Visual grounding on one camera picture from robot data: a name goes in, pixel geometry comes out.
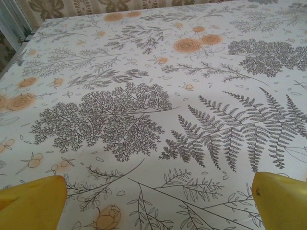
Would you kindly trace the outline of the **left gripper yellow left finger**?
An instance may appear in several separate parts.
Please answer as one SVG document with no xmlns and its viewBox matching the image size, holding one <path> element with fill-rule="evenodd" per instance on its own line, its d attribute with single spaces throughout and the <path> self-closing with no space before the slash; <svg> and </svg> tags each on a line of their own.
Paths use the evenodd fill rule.
<svg viewBox="0 0 307 230">
<path fill-rule="evenodd" d="M 2 230 L 55 230 L 67 198 L 63 176 L 55 175 L 0 191 Z"/>
</svg>

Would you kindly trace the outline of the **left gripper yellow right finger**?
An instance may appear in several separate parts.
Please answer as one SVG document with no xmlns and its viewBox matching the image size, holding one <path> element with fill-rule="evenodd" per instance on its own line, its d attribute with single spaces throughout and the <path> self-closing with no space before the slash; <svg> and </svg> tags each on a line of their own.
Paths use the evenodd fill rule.
<svg viewBox="0 0 307 230">
<path fill-rule="evenodd" d="M 307 183 L 270 172 L 258 172 L 252 195 L 266 230 L 307 228 Z"/>
</svg>

